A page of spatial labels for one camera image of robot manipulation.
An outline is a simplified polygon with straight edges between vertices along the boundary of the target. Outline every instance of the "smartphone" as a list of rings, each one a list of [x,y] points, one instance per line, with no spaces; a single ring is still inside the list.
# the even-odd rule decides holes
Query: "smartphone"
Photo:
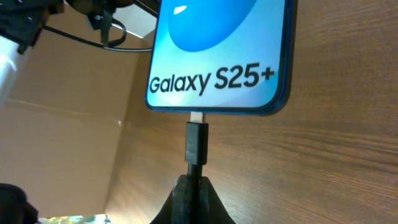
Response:
[[[162,0],[152,110],[275,113],[290,94],[295,0]]]

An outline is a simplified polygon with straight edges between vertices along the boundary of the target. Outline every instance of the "blue phone edge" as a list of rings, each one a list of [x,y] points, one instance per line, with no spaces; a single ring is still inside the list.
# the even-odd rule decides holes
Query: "blue phone edge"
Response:
[[[193,108],[193,107],[156,107],[148,104],[147,94],[149,87],[150,69],[147,78],[147,88],[145,94],[145,104],[150,110],[173,112],[173,113],[190,113],[202,112],[212,114],[235,114],[235,115],[271,115],[280,111],[289,100],[290,86],[292,81],[292,69],[294,59],[294,43],[295,43],[295,26],[297,18],[297,0],[286,0],[284,27],[282,32],[282,46],[280,57],[280,74],[277,92],[273,99],[266,105],[258,108]],[[156,22],[156,30],[154,36],[153,49],[155,49],[156,33],[159,19]],[[150,68],[152,67],[153,51],[150,57]]]

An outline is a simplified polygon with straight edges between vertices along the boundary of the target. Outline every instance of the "black mount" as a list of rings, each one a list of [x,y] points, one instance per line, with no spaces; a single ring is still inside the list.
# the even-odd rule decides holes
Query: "black mount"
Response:
[[[202,177],[207,163],[206,123],[187,123],[185,162],[187,175],[181,175],[153,224],[233,224],[209,178]]]
[[[60,12],[63,0],[0,1],[0,35],[18,43],[18,53],[24,54],[35,45],[48,16]]]
[[[113,18],[117,8],[130,6],[134,0],[66,0],[74,10],[84,14],[93,30],[101,30],[101,43],[105,47],[115,47],[126,40],[127,30],[122,22]],[[121,38],[109,40],[112,24],[123,30]]]
[[[38,214],[22,189],[0,184],[0,224],[35,224]]]

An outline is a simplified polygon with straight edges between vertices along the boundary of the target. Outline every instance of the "wooden surface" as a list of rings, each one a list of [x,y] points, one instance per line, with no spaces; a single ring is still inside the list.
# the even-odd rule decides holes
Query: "wooden surface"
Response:
[[[396,0],[301,0],[285,108],[207,117],[203,174],[236,223],[398,223],[397,12]],[[106,207],[115,223],[149,223],[187,168],[189,115],[146,109],[146,74]]]

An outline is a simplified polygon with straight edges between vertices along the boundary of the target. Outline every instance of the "blue circle graphic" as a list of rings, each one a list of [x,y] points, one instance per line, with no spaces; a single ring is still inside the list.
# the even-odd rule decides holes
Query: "blue circle graphic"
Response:
[[[256,0],[170,0],[169,33],[187,52],[216,46],[231,35]]]

